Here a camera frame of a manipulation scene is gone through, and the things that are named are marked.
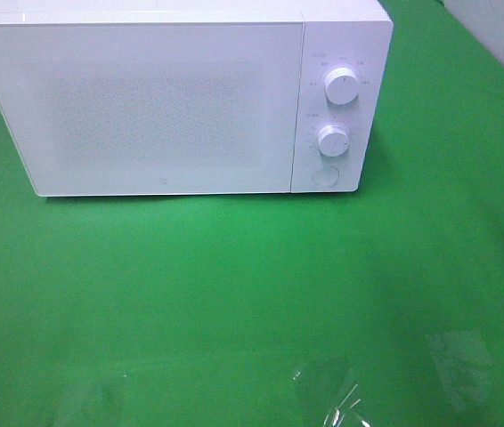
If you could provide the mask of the green table mat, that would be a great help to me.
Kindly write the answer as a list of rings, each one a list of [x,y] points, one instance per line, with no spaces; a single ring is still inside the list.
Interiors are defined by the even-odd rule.
[[[385,7],[351,194],[44,199],[0,116],[0,426],[304,426],[297,367],[462,329],[504,426],[504,67]]]

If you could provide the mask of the white microwave oven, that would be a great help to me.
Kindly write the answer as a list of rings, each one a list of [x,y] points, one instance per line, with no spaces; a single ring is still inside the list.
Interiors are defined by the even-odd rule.
[[[0,111],[41,197],[351,192],[377,1],[0,1]]]

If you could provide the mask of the white microwave door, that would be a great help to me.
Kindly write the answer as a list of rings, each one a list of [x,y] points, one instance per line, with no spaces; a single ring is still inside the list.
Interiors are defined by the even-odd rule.
[[[40,196],[287,192],[303,27],[0,25],[0,110]]]

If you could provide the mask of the white microwave knob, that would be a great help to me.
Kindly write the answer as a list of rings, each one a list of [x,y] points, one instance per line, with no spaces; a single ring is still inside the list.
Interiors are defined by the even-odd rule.
[[[317,134],[318,149],[325,157],[339,157],[347,152],[350,136],[346,128],[326,125]]]
[[[358,72],[347,66],[332,69],[323,82],[327,100],[335,105],[346,105],[354,101],[361,83]]]

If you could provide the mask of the round door release button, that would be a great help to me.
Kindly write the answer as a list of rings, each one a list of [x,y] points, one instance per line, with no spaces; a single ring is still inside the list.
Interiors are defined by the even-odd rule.
[[[325,188],[334,187],[340,177],[338,169],[334,166],[326,165],[313,173],[313,182]]]

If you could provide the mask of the clear plastic film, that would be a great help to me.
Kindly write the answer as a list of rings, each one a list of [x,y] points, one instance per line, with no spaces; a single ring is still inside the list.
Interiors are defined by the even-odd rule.
[[[479,426],[494,358],[477,329],[313,359],[292,377],[304,426]]]

